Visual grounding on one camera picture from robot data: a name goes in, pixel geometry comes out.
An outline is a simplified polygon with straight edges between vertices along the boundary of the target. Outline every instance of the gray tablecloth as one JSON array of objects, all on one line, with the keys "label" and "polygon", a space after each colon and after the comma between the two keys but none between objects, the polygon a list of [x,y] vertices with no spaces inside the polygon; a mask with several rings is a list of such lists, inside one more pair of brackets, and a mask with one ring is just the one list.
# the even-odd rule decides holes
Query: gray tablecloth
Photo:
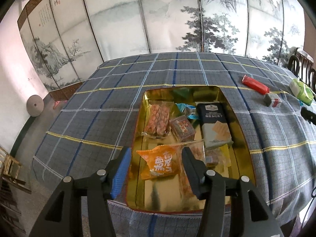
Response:
[{"label": "gray tablecloth", "polygon": [[[264,83],[283,100],[269,108],[263,96],[241,83]],[[54,189],[61,178],[81,178],[104,168],[115,148],[130,146],[144,91],[181,85],[219,86],[235,111],[254,165],[257,187],[280,224],[294,218],[314,186],[316,127],[300,116],[291,95],[294,75],[254,59],[214,53],[132,56],[102,64],[68,101],[50,127],[34,159],[37,180]],[[316,111],[313,101],[309,110]],[[109,201],[119,236],[195,236],[201,214],[135,212],[123,192]],[[230,213],[225,214],[228,233]]]}]

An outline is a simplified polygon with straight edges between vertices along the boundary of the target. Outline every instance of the black cable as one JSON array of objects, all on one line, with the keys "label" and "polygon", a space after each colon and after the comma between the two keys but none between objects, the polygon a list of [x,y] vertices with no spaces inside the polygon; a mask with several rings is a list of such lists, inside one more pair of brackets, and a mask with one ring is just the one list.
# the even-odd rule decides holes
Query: black cable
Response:
[{"label": "black cable", "polygon": [[311,203],[309,204],[309,206],[308,206],[308,208],[307,208],[307,211],[306,211],[305,216],[304,216],[304,218],[303,218],[303,222],[302,222],[300,231],[303,229],[304,221],[305,221],[306,215],[307,215],[307,213],[308,213],[308,210],[309,210],[309,208],[311,207],[311,205],[312,205],[312,203],[313,203],[313,201],[314,201],[314,199],[315,199],[315,197],[316,197],[316,194],[314,194],[314,191],[315,191],[315,190],[316,190],[316,187],[312,190],[312,201],[311,201]]}]

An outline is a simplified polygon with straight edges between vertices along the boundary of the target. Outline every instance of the plaid tablecloth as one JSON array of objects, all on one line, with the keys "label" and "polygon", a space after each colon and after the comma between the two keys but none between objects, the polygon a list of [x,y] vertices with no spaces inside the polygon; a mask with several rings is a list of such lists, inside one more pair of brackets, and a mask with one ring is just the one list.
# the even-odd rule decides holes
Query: plaid tablecloth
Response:
[{"label": "plaid tablecloth", "polygon": [[[241,83],[248,76],[283,100],[269,108],[263,96]],[[86,177],[104,168],[122,146],[132,144],[137,112],[148,89],[219,86],[234,109],[250,149],[257,187],[282,225],[310,200],[314,184],[316,127],[300,116],[287,69],[214,53],[163,53],[107,61],[68,101],[39,146],[33,169],[54,189],[61,178]],[[316,112],[316,103],[308,106]],[[195,236],[201,214],[163,215],[130,210],[123,193],[109,201],[118,236]],[[229,211],[225,214],[228,234]]]}]

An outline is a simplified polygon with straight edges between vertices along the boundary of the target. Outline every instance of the silver bolt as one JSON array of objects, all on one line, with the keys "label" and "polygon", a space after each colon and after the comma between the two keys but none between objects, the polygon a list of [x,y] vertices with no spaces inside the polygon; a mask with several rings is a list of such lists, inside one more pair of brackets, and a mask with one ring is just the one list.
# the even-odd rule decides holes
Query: silver bolt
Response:
[{"label": "silver bolt", "polygon": [[97,171],[97,175],[105,175],[106,174],[106,171],[104,169],[100,169]]},{"label": "silver bolt", "polygon": [[63,178],[63,181],[65,183],[69,183],[69,182],[71,182],[71,177],[70,176],[66,176],[66,177]]},{"label": "silver bolt", "polygon": [[249,182],[249,177],[248,176],[246,176],[246,175],[243,175],[242,177],[241,177],[241,180],[243,181],[243,182]]},{"label": "silver bolt", "polygon": [[208,170],[208,171],[206,171],[206,174],[208,176],[214,176],[215,175],[215,171],[214,170]]}]

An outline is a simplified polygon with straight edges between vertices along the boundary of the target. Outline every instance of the blue snack package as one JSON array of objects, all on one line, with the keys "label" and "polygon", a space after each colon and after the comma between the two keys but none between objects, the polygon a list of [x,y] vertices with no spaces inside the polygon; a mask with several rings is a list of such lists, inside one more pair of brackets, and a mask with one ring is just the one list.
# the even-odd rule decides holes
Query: blue snack package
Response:
[{"label": "blue snack package", "polygon": [[179,111],[183,113],[188,119],[199,119],[198,115],[195,113],[195,106],[186,103],[176,103]]}]

